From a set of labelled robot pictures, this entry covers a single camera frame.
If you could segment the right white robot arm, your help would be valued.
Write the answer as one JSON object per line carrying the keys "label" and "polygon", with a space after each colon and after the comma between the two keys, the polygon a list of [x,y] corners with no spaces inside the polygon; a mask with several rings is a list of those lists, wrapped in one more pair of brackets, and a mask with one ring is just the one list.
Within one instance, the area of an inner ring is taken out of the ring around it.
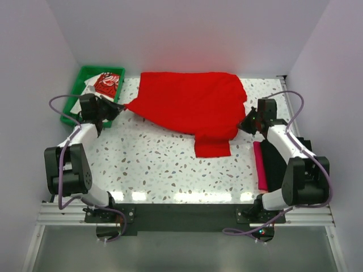
{"label": "right white robot arm", "polygon": [[291,133],[290,123],[277,118],[277,103],[271,98],[258,100],[257,107],[239,123],[249,134],[260,133],[286,163],[281,188],[258,196],[252,209],[253,217],[266,222],[275,210],[290,207],[320,208],[331,200],[330,162],[318,157]]}

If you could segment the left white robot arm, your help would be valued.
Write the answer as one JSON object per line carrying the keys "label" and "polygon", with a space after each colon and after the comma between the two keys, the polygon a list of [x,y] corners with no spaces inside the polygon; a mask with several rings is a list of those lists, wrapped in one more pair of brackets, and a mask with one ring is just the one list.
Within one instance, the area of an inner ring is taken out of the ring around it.
{"label": "left white robot arm", "polygon": [[[81,120],[57,110],[52,103],[63,97],[78,98]],[[97,215],[104,222],[117,217],[117,208],[111,193],[94,184],[85,147],[99,138],[105,120],[113,121],[125,110],[125,106],[104,96],[60,95],[49,101],[49,107],[62,117],[74,122],[71,134],[60,144],[44,151],[47,187],[50,194],[58,197],[60,210],[76,199],[98,209]]]}

